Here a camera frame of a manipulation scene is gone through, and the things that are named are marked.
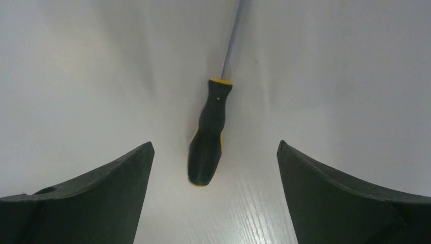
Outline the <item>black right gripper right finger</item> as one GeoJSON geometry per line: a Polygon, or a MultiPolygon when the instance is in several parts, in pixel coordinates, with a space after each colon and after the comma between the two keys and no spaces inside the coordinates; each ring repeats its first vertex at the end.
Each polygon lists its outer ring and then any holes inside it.
{"type": "Polygon", "coordinates": [[[430,243],[430,198],[358,179],[279,143],[299,243],[430,243]]]}

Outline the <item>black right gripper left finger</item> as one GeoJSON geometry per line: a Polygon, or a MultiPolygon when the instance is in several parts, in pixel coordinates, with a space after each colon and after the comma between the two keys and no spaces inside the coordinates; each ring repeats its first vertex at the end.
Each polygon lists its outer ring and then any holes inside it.
{"type": "Polygon", "coordinates": [[[1,243],[133,243],[154,155],[147,142],[34,194],[1,198],[1,243]]]}

